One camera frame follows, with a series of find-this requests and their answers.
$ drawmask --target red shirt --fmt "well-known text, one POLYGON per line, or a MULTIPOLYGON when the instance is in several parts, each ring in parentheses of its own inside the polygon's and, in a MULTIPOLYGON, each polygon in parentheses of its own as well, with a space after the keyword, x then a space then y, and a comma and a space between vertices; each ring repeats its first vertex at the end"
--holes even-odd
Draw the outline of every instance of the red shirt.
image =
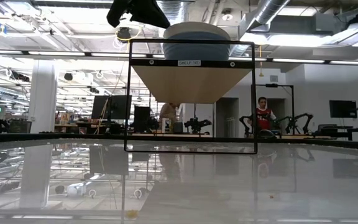
MULTIPOLYGON (((257 114, 267 115, 267 117, 271 117, 271 115, 272 115, 271 109, 261 110, 259 108, 256 108, 256 112, 257 112, 257 114)), ((257 116, 257 119, 258 119, 258 126, 261 130, 264 130, 264 129, 270 130, 269 120, 267 120, 261 116, 257 116)))

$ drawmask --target shelf label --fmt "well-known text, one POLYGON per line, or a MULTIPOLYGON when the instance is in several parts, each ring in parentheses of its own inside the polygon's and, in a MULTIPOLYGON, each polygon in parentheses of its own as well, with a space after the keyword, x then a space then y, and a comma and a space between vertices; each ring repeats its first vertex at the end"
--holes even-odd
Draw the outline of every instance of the shelf label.
POLYGON ((179 60, 178 66, 201 66, 201 60, 179 60))

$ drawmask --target shelf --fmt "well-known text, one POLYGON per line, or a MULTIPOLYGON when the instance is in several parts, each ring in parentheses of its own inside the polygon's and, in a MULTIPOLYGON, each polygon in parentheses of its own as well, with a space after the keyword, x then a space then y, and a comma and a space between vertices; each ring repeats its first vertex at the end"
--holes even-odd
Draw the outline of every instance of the shelf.
POLYGON ((215 103, 252 71, 251 62, 131 59, 151 94, 165 103, 215 103))

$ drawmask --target glass surface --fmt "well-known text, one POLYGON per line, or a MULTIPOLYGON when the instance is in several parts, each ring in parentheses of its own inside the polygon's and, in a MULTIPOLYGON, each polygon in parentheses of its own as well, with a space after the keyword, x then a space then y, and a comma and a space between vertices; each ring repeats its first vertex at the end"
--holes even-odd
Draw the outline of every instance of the glass surface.
POLYGON ((251 156, 213 154, 252 149, 244 143, 122 144, 0 143, 0 223, 358 223, 358 150, 261 144, 251 156))

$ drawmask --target man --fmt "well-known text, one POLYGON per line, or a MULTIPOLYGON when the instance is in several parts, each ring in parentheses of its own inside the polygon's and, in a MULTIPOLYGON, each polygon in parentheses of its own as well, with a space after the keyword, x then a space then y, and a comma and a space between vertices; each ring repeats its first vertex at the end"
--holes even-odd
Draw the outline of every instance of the man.
MULTIPOLYGON (((267 108, 267 99, 266 97, 260 97, 258 99, 258 108, 256 108, 257 115, 264 115, 265 117, 270 117, 270 119, 275 120, 276 116, 273 114, 271 109, 267 108)), ((260 130, 270 130, 270 121, 265 119, 262 116, 257 116, 258 128, 260 130)), ((252 120, 248 119, 247 122, 252 125, 252 120)))
POLYGON ((162 118, 168 118, 171 120, 171 123, 174 124, 177 122, 177 108, 179 108, 179 103, 165 103, 160 111, 160 128, 162 128, 162 118))

